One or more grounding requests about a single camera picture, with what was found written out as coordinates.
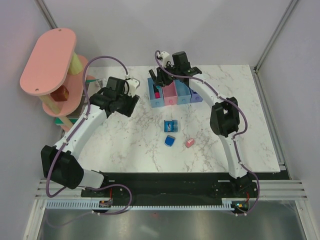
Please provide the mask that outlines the black pink highlighter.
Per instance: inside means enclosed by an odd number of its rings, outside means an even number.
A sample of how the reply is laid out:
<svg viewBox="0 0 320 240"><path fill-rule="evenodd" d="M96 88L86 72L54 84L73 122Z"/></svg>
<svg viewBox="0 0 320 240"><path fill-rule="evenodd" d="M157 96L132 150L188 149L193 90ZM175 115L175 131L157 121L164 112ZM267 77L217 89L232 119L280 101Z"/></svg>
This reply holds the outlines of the black pink highlighter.
<svg viewBox="0 0 320 240"><path fill-rule="evenodd" d="M156 85L153 85L153 91L154 91L155 99L159 99L161 97L161 95L160 95L159 89Z"/></svg>

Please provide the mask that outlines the black blue highlighter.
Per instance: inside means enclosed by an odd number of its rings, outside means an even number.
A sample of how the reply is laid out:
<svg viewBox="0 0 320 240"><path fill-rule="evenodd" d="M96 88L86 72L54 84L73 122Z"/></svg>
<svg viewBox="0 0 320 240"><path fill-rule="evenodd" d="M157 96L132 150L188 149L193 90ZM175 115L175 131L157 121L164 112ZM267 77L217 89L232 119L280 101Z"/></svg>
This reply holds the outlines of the black blue highlighter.
<svg viewBox="0 0 320 240"><path fill-rule="evenodd" d="M152 80L155 81L156 80L156 75L155 75L154 71L152 69L150 69L148 72L149 72L150 77L152 78Z"/></svg>

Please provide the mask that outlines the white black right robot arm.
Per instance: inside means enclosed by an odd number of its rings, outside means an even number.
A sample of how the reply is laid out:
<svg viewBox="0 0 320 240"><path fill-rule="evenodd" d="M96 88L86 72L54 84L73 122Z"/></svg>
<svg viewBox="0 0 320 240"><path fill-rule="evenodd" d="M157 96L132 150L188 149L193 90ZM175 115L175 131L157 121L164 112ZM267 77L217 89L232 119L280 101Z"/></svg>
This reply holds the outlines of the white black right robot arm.
<svg viewBox="0 0 320 240"><path fill-rule="evenodd" d="M178 80L199 94L210 107L209 125L222 143L231 176L228 190L235 197L242 196L247 191L247 185L242 180L247 170L243 167L237 136L247 131L248 121L238 106L238 100L216 90L198 67L191 66L184 51L171 55L156 50L154 58L158 67L156 72L150 70L149 74L157 86L167 87Z"/></svg>

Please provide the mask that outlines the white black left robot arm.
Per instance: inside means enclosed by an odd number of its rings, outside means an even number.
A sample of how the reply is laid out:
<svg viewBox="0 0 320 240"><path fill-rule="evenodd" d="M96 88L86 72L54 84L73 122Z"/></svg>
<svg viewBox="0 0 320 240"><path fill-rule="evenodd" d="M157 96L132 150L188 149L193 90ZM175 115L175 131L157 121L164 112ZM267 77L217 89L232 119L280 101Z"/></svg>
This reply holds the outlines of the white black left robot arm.
<svg viewBox="0 0 320 240"><path fill-rule="evenodd" d="M109 77L106 86L88 100L82 115L54 146L45 145L41 152L43 175L64 188L92 188L99 197L106 196L110 185L102 173L84 169L78 158L95 130L113 113L131 117L139 100L136 90L140 81L135 78Z"/></svg>

